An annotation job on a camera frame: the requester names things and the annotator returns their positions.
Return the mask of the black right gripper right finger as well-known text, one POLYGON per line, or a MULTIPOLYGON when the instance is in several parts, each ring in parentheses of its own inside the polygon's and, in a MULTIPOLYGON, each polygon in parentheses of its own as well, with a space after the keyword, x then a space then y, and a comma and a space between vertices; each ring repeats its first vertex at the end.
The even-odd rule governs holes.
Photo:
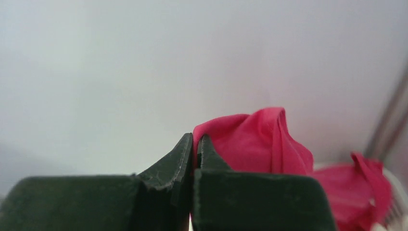
POLYGON ((234 171, 209 136, 198 143, 192 226, 196 231, 335 231, 328 199, 313 178, 234 171))

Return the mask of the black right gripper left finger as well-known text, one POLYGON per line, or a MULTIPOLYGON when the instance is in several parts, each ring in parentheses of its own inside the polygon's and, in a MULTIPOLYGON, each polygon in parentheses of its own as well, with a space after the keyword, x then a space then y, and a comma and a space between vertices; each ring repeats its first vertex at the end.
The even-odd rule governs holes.
POLYGON ((186 231, 191 209, 192 134, 131 175, 36 176, 0 206, 3 231, 186 231))

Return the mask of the magenta t shirt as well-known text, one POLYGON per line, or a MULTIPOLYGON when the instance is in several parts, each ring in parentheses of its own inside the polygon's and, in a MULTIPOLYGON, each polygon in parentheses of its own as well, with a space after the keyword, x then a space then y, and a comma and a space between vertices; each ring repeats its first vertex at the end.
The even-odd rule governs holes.
POLYGON ((342 231, 370 231, 385 222, 393 196, 383 164, 351 153, 352 163, 314 169, 313 154, 290 136, 283 108, 223 116, 197 125, 193 130, 194 150, 204 135, 234 170, 315 178, 342 231))

